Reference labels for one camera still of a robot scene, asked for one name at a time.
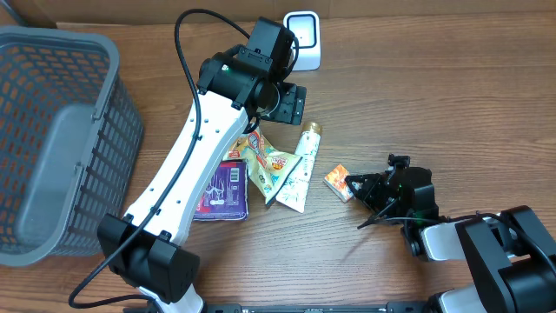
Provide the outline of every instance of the cardboard wall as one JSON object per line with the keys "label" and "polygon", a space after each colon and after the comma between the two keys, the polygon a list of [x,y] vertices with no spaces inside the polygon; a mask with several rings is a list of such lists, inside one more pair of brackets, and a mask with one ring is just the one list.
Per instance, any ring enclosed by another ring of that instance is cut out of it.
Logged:
{"label": "cardboard wall", "polygon": [[[259,16],[281,20],[292,10],[314,10],[321,18],[467,14],[556,10],[556,0],[11,0],[30,23],[174,23],[184,10],[206,8],[236,21]],[[192,16],[187,22],[214,21]]]}

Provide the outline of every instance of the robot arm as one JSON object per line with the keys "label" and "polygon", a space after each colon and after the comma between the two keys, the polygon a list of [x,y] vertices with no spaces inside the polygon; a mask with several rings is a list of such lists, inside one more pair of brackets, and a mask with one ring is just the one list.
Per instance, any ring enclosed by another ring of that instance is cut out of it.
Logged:
{"label": "robot arm", "polygon": [[[556,242],[531,208],[455,219],[439,216],[430,170],[390,155],[382,174],[348,176],[346,182],[376,212],[363,225],[403,223],[413,256],[429,261],[465,260],[474,285],[429,299],[435,313],[541,313],[556,310]],[[359,189],[353,183],[361,184]],[[514,256],[529,256],[511,262]]]}
{"label": "robot arm", "polygon": [[[189,13],[207,13],[226,20],[206,10],[187,11],[180,18]],[[178,169],[199,122],[195,106],[155,178],[123,219],[107,215],[99,224],[97,235],[104,255],[111,258],[110,270],[154,299],[164,313],[198,313],[203,308],[203,301],[192,286],[199,257],[181,246],[188,237],[201,195],[224,153],[242,133],[254,130],[260,119],[301,123],[307,90],[283,82],[294,65],[289,64],[293,42],[297,43],[293,32],[260,18],[247,46],[237,45],[205,60],[197,82],[201,128],[182,171]],[[248,126],[253,117],[257,122]],[[172,186],[176,173],[180,174]],[[167,186],[171,186],[168,193],[164,191]],[[144,225],[144,221],[149,222],[141,230],[139,225]]]}

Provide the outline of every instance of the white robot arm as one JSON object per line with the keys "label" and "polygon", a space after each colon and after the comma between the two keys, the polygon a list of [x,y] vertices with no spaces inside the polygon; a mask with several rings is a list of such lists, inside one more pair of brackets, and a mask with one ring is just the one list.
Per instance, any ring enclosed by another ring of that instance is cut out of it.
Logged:
{"label": "white robot arm", "polygon": [[[161,234],[163,231],[171,234],[170,242],[182,246],[189,234],[189,226],[195,214],[203,191],[207,188],[210,178],[214,175],[222,157],[230,145],[239,137],[248,125],[245,109],[232,108],[232,100],[219,96],[214,92],[199,95],[202,111],[201,140],[193,150],[182,174],[174,187],[162,203],[160,214],[153,216],[145,230],[151,234]],[[175,141],[174,147],[168,153],[162,167],[156,173],[149,187],[131,204],[126,211],[134,218],[132,223],[138,226],[148,215],[150,208],[160,197],[163,189],[168,185],[177,166],[184,158],[191,143],[195,129],[195,106],[191,106],[188,121],[182,133]],[[176,303],[165,303],[155,292],[140,287],[139,290],[153,297],[164,313],[199,313],[203,301],[195,293],[193,285]]]}
{"label": "white robot arm", "polygon": [[[218,17],[249,38],[246,46],[216,53],[203,62],[197,87],[182,54],[179,29],[184,17],[204,13]],[[97,235],[106,260],[69,296],[76,309],[129,299],[145,299],[164,313],[199,313],[202,299],[192,282],[199,257],[181,249],[202,193],[230,145],[249,133],[261,119],[299,125],[307,90],[285,83],[294,33],[261,17],[250,36],[245,30],[209,10],[188,10],[175,26],[175,46],[194,94],[182,133],[149,187],[129,207],[123,219],[107,215]],[[256,123],[248,126],[252,118]],[[78,293],[109,266],[143,295],[119,296],[95,303],[76,303]]]}

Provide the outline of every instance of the white device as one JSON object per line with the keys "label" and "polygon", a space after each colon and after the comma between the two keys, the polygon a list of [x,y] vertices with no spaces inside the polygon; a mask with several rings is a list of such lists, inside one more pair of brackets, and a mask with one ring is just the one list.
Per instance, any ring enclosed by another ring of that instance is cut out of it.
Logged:
{"label": "white device", "polygon": [[321,66],[321,23],[319,16],[313,11],[289,12],[284,17],[283,23],[286,28],[294,32],[299,40],[299,56],[294,70],[318,69]]}
{"label": "white device", "polygon": [[[153,216],[145,230],[158,235],[166,230],[172,234],[170,242],[183,245],[189,234],[189,227],[203,191],[207,188],[210,178],[215,174],[224,153],[237,139],[248,125],[248,116],[245,109],[232,107],[232,100],[217,95],[214,92],[199,94],[201,104],[202,124],[200,136],[195,144],[193,153],[183,169],[182,174],[175,182],[174,187],[161,205],[163,210]],[[150,212],[150,208],[160,197],[172,176],[185,156],[191,137],[195,130],[195,106],[191,105],[188,120],[180,136],[175,141],[174,147],[168,153],[162,167],[156,173],[149,187],[139,198],[129,206],[125,215],[134,216],[132,223],[137,226]],[[156,293],[139,288],[148,296],[152,296],[162,308],[164,313],[199,313],[203,301],[196,294],[193,285],[177,303],[166,304],[161,301]]]}

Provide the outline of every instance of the small orange box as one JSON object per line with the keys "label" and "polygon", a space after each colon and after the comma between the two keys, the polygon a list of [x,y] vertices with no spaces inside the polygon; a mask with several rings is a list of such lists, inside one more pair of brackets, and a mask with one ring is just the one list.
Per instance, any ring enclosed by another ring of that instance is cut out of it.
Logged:
{"label": "small orange box", "polygon": [[335,169],[324,177],[324,183],[345,203],[354,197],[345,181],[348,175],[348,170],[341,164],[338,164]]}

